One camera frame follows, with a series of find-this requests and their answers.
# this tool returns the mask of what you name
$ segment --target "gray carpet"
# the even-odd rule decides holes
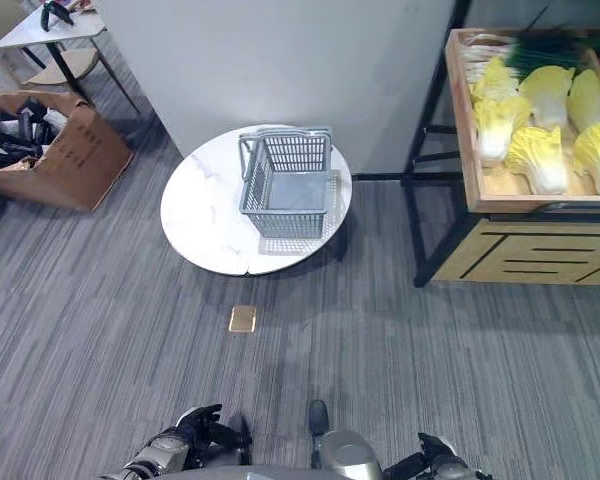
[[[600,288],[416,290],[401,187],[376,182],[355,184],[340,234],[304,263],[203,271],[160,227],[179,154],[146,100],[137,121],[98,72],[86,87],[107,86],[96,105],[138,151],[126,173],[93,214],[0,208],[1,480],[116,471],[212,402],[245,413],[256,462],[306,466],[315,397],[384,466],[426,431],[498,479],[600,479]],[[432,236],[444,194],[419,193]],[[228,333],[236,304],[257,306],[255,334]]]

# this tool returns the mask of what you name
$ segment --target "cardboard box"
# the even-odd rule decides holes
[[[67,125],[33,168],[23,170],[23,159],[0,169],[0,193],[57,207],[94,210],[133,153],[98,112],[73,93],[3,93],[0,108],[15,113],[29,97],[66,115]]]

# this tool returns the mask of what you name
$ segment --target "wooden display shelf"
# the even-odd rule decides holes
[[[433,278],[600,285],[600,224],[483,219]]]
[[[483,168],[475,155],[477,128],[467,82],[462,45],[469,37],[480,33],[512,35],[512,30],[457,29],[452,30],[445,48],[447,70],[456,118],[458,144],[462,159],[465,193],[469,211],[478,213],[527,213],[543,205],[556,202],[579,202],[600,204],[600,195],[588,176],[570,174],[569,189],[565,195],[532,195],[524,176],[514,175],[504,166]],[[578,31],[579,35],[597,34],[596,31]],[[592,50],[584,53],[583,62],[590,65],[600,76],[600,62]],[[565,156],[570,156],[570,145],[575,139],[563,141]]]

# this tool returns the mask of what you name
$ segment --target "round white table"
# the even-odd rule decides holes
[[[337,148],[331,152],[334,195],[322,238],[263,238],[239,211],[242,195],[238,136],[255,125],[220,135],[197,148],[171,175],[160,217],[171,246],[201,268],[227,275],[260,275],[294,265],[319,250],[338,230],[351,204],[351,172]]]

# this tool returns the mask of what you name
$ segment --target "gray plastic basket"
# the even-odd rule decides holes
[[[265,238],[320,238],[331,174],[328,128],[264,128],[238,141],[240,212]]]

